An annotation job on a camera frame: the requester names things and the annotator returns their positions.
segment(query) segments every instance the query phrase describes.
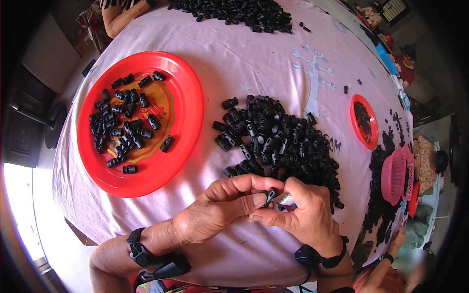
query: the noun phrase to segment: red shirt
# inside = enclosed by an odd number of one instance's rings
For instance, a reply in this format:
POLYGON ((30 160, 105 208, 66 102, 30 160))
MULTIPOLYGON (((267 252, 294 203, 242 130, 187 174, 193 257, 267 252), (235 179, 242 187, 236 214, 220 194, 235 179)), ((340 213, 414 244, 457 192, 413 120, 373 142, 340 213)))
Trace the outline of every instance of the red shirt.
POLYGON ((408 82, 410 85, 415 79, 414 70, 407 68, 404 65, 404 56, 402 54, 393 54, 393 56, 394 59, 396 59, 396 63, 401 66, 401 71, 399 72, 399 74, 401 75, 402 80, 408 82))

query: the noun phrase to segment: star print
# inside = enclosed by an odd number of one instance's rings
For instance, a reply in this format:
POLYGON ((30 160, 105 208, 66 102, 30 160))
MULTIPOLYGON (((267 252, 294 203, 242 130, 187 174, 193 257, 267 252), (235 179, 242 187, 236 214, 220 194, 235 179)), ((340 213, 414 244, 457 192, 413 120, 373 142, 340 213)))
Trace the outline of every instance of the star print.
POLYGON ((245 90, 249 94, 249 90, 252 89, 252 87, 248 86, 248 83, 240 84, 240 89, 239 90, 245 90))

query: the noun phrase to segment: pink tablecloth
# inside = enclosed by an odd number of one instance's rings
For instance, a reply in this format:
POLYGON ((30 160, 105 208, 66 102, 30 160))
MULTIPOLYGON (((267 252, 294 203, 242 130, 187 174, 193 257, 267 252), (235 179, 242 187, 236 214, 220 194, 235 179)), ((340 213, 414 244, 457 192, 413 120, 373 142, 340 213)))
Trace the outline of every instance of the pink tablecloth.
MULTIPOLYGON (((217 131, 212 122, 225 113, 221 101, 261 94, 279 99, 289 114, 304 116, 303 109, 315 113, 317 128, 333 139, 331 156, 340 164, 340 201, 345 204, 334 218, 340 233, 349 237, 351 252, 367 211, 371 178, 371 151, 350 124, 351 97, 361 94, 368 99, 380 130, 388 125, 396 129, 390 108, 404 117, 404 126, 407 114, 386 70, 355 35, 307 1, 278 2, 292 14, 293 35, 253 33, 242 24, 226 26, 215 19, 197 23, 191 14, 161 7, 133 20, 117 36, 79 89, 57 147, 53 197, 73 225, 102 243, 176 215, 211 182, 223 178, 226 166, 243 159, 241 150, 225 153, 213 141, 217 131), (300 21, 311 33, 299 27, 300 21), (149 50, 174 53, 195 70, 204 90, 204 125, 191 158, 166 186, 147 196, 122 199, 100 190, 86 173, 77 150, 76 124, 94 82, 119 60, 149 50)), ((406 140, 411 141, 407 133, 406 140)), ((282 229, 239 221, 205 244, 183 247, 192 271, 178 279, 201 285, 297 285, 307 276, 293 256, 300 246, 282 229)), ((385 249, 379 246, 371 258, 385 249)))

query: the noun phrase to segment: blue plastic basket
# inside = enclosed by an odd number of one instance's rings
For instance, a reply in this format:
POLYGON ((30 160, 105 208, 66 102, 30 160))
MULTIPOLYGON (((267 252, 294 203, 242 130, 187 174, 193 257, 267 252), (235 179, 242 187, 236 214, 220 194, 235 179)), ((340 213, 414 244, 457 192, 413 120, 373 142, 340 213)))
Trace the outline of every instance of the blue plastic basket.
POLYGON ((378 46, 376 46, 376 50, 378 51, 378 55, 381 57, 382 61, 386 65, 387 70, 389 70, 391 74, 397 75, 397 68, 394 65, 394 62, 391 57, 389 57, 389 54, 386 52, 386 49, 383 47, 383 45, 378 44, 378 46))

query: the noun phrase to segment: person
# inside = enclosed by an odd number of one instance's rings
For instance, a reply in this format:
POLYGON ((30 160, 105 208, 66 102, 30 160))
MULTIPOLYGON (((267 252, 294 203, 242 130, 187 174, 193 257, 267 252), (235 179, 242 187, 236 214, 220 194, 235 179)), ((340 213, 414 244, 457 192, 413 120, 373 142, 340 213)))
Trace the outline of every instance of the person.
POLYGON ((437 174, 448 168, 448 153, 444 150, 435 151, 433 145, 414 132, 414 181, 420 181, 419 193, 422 194, 433 187, 437 174))
POLYGON ((422 249, 404 254, 399 271, 391 267, 405 239, 406 230, 399 226, 383 259, 370 264, 355 277, 353 289, 356 293, 410 293, 431 275, 434 259, 422 249), (408 258, 409 254, 422 257, 412 261, 408 258))
POLYGON ((399 49, 402 54, 390 54, 390 57, 396 64, 397 71, 403 81, 402 85, 406 89, 415 79, 414 63, 417 61, 417 52, 411 45, 405 45, 399 49))
POLYGON ((357 6, 356 9, 363 17, 365 17, 366 21, 372 29, 376 28, 383 20, 379 14, 379 11, 373 6, 365 8, 360 8, 360 6, 357 6))
MULTIPOLYGON (((344 248, 339 235, 339 224, 332 219, 327 188, 305 185, 294 177, 283 183, 254 174, 213 182, 175 217, 143 229, 140 244, 152 255, 164 255, 183 245, 206 242, 239 218, 244 218, 249 223, 260 222, 263 225, 281 227, 300 242, 313 247, 324 258, 341 255, 344 248), (269 208, 262 208, 267 200, 265 190, 271 187, 278 189, 279 194, 289 193, 295 199, 297 208, 282 212, 274 210, 272 203, 269 208)), ((143 267, 130 258, 131 249, 126 242, 127 238, 128 235, 112 238, 91 254, 89 270, 93 292, 132 292, 128 277, 143 267)), ((325 269, 320 264, 318 275, 319 293, 353 292, 352 262, 347 251, 333 268, 325 269)), ((157 286, 157 282, 150 282, 151 286, 157 286)), ((210 289, 186 284, 183 289, 172 292, 184 290, 185 293, 200 293, 212 289, 213 287, 210 289)), ((264 288, 264 292, 267 291, 276 290, 269 286, 269 289, 264 288)), ((288 292, 283 287, 277 291, 288 292)))
POLYGON ((133 19, 157 3, 157 0, 99 0, 107 35, 115 38, 133 19))

